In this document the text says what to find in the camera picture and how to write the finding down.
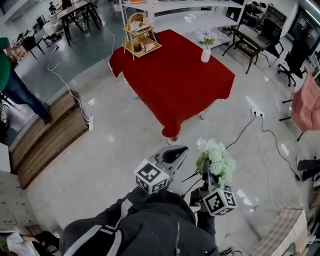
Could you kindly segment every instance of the red tablecloth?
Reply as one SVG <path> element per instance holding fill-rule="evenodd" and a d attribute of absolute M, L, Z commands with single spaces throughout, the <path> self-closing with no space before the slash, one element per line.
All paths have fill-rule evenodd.
<path fill-rule="evenodd" d="M 214 57 L 201 62 L 202 49 L 172 30 L 157 34 L 161 48 L 135 58 L 124 48 L 114 51 L 110 66 L 164 126 L 162 134 L 179 135 L 181 124 L 229 97 L 235 75 Z"/>

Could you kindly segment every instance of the white shelf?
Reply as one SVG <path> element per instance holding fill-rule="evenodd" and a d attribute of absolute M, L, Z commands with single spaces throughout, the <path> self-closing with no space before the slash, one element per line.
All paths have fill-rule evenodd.
<path fill-rule="evenodd" d="M 237 22 L 211 10 L 171 13 L 154 18 L 155 32 L 171 29 L 180 35 L 197 31 L 236 25 Z"/>
<path fill-rule="evenodd" d="M 142 11 L 148 11 L 148 4 L 146 2 L 143 3 L 124 3 L 123 6 L 135 8 Z M 217 0 L 186 0 L 186 1 L 159 1 L 152 5 L 153 13 L 160 13 L 169 10 L 176 10 L 182 8 L 192 8 L 192 7 L 234 7 L 234 8 L 242 8 L 242 5 L 233 2 L 233 1 L 217 1 Z"/>
<path fill-rule="evenodd" d="M 220 32 L 219 30 L 213 28 L 211 29 L 212 32 L 216 33 L 217 38 L 214 40 L 214 43 L 212 45 L 210 45 L 210 49 L 220 46 L 222 44 L 228 43 L 230 41 L 232 41 L 232 37 L 227 36 L 226 34 Z M 199 46 L 202 49 L 205 49 L 206 47 L 204 45 L 201 45 L 197 40 L 196 40 L 196 35 L 194 32 L 188 33 L 183 35 L 186 39 L 188 39 L 189 41 L 193 42 L 194 44 L 196 44 L 197 46 Z"/>

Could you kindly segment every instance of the wicker basket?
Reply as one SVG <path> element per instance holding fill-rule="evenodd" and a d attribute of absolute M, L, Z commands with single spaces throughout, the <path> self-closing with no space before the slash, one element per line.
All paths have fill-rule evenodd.
<path fill-rule="evenodd" d="M 148 53 L 153 52 L 154 50 L 156 50 L 162 46 L 161 44 L 159 44 L 157 42 L 157 39 L 156 39 L 155 34 L 153 32 L 153 30 L 154 30 L 153 26 L 149 26 L 139 33 L 135 33 L 135 32 L 131 31 L 131 22 L 141 21 L 141 17 L 135 17 L 137 15 L 142 15 L 143 17 L 145 17 L 145 19 L 147 19 L 147 16 L 144 13 L 137 12 L 129 18 L 127 25 L 123 28 L 125 31 L 125 42 L 122 44 L 122 46 L 124 48 L 123 52 L 125 53 L 126 49 L 127 49 L 130 53 L 132 53 L 133 60 L 135 60 L 135 56 L 137 58 L 140 58 Z M 152 36 L 154 40 L 145 36 L 147 33 L 149 33 L 150 36 Z M 141 50 L 139 52 L 135 52 L 134 45 L 139 44 L 139 43 L 143 43 L 144 45 L 149 44 L 149 43 L 154 43 L 155 48 L 153 48 L 152 50 L 149 50 L 149 51 Z"/>

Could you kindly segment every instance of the black jacket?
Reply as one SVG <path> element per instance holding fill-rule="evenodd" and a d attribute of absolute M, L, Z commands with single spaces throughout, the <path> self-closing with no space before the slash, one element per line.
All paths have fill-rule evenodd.
<path fill-rule="evenodd" d="M 62 256 L 217 256 L 215 218 L 198 213 L 165 189 L 149 195 L 135 188 L 94 218 L 69 224 Z"/>

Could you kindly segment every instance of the jeans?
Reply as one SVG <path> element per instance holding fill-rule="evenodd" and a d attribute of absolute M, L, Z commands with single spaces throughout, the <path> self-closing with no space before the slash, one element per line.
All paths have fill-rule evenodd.
<path fill-rule="evenodd" d="M 9 80 L 2 93 L 15 104 L 27 104 L 40 118 L 44 119 L 48 113 L 42 103 L 27 89 L 15 70 L 12 68 Z"/>
<path fill-rule="evenodd" d="M 302 180 L 306 181 L 320 172 L 320 160 L 301 160 L 298 163 L 298 170 L 302 173 Z"/>

